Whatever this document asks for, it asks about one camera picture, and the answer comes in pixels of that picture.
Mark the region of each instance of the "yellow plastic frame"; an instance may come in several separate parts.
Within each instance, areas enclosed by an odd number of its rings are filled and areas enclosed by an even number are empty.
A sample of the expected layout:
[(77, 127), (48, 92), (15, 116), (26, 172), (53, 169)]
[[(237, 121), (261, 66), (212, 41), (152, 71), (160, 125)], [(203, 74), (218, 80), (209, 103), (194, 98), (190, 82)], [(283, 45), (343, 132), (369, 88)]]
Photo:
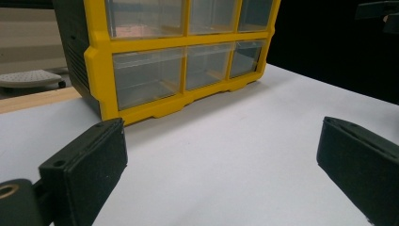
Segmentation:
[[(88, 82), (91, 95), (100, 104), (102, 120), (122, 117), (126, 124), (141, 121), (150, 117), (160, 118), (181, 110), (195, 100), (221, 91), (241, 89), (248, 83), (262, 77), (266, 65), (266, 56), (270, 41), (275, 33), (274, 24), (277, 19), (280, 0), (274, 0), (270, 11), (269, 21), (265, 31), (239, 33), (238, 25), (243, 0), (237, 0), (237, 12), (234, 18), (234, 29), (229, 34), (188, 35), (190, 17), (190, 0), (184, 0), (184, 35), (177, 38), (162, 38), (152, 40), (111, 40), (106, 19), (105, 1), (85, 0), (85, 10), (88, 23), (90, 46), (85, 52), (88, 71)], [(216, 44), (240, 40), (266, 40), (262, 48), (257, 71), (242, 76), (229, 78), (232, 54), (230, 53), (228, 69), (225, 79), (219, 83), (200, 89), (185, 90), (186, 57), (182, 59), (182, 75), (180, 92), (176, 95), (153, 101), (144, 105), (134, 106), (119, 111), (115, 77), (113, 69), (113, 54), (165, 49), (171, 47), (185, 47), (198, 44)]]

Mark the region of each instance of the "clear plastic drawer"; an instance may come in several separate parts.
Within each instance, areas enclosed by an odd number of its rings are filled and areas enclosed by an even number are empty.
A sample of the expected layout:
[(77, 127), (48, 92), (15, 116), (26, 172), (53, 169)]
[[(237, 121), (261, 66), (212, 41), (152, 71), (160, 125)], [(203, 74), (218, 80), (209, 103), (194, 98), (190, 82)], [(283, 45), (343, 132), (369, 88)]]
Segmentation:
[(240, 32), (265, 30), (272, 4), (273, 0), (243, 0), (238, 30)]
[(183, 35), (184, 0), (107, 0), (106, 10), (113, 39)]
[(114, 55), (119, 110), (179, 91), (183, 48)]
[(265, 40), (238, 41), (232, 57), (230, 77), (255, 72), (259, 55), (265, 44)]
[(226, 76), (233, 43), (196, 45), (187, 48), (185, 88), (196, 89), (217, 83)]
[(237, 0), (191, 0), (190, 34), (232, 32), (236, 7)]

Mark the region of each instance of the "screw hole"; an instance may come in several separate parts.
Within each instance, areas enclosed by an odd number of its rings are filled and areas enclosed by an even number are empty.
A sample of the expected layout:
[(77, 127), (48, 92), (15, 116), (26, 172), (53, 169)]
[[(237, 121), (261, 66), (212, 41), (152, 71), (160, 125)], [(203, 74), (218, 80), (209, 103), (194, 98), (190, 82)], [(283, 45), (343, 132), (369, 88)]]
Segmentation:
[(6, 185), (0, 187), (0, 200), (14, 194), (18, 188), (18, 185)]
[(56, 161), (56, 162), (53, 164), (53, 166), (55, 166), (55, 167), (62, 167), (64, 164), (65, 164), (65, 161), (59, 160), (59, 161)]

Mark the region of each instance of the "yellow storage organizer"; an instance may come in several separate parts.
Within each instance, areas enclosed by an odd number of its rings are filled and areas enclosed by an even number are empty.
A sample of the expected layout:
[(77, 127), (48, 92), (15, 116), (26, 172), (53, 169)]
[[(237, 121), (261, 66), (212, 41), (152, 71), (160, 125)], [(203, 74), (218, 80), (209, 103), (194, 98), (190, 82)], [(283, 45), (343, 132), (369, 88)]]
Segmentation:
[(125, 124), (259, 79), (278, 9), (279, 0), (55, 1), (72, 84), (103, 120)]

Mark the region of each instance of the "white table surface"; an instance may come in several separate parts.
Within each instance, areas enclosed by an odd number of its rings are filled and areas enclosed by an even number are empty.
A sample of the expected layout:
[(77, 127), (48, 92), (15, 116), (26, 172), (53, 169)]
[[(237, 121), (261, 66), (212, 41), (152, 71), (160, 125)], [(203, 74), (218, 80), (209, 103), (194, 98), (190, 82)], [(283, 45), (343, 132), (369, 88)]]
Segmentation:
[[(129, 164), (94, 225), (370, 225), (318, 167), (323, 118), (399, 143), (399, 106), (268, 65), (263, 78), (125, 128)], [(0, 115), (0, 182), (100, 119), (81, 99)]]

